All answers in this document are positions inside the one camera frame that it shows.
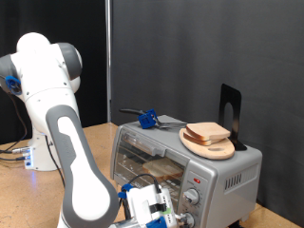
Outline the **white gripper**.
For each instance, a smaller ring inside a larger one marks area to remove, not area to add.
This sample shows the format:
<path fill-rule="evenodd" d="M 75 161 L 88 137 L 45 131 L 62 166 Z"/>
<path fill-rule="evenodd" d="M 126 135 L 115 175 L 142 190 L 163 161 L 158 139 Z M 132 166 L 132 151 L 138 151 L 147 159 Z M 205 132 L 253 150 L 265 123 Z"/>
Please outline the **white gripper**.
<path fill-rule="evenodd" d="M 175 216 L 173 203 L 167 188 L 157 192 L 153 184 L 141 189 L 132 188 L 127 193 L 131 217 L 141 228 L 177 228 L 187 225 L 186 215 Z"/>

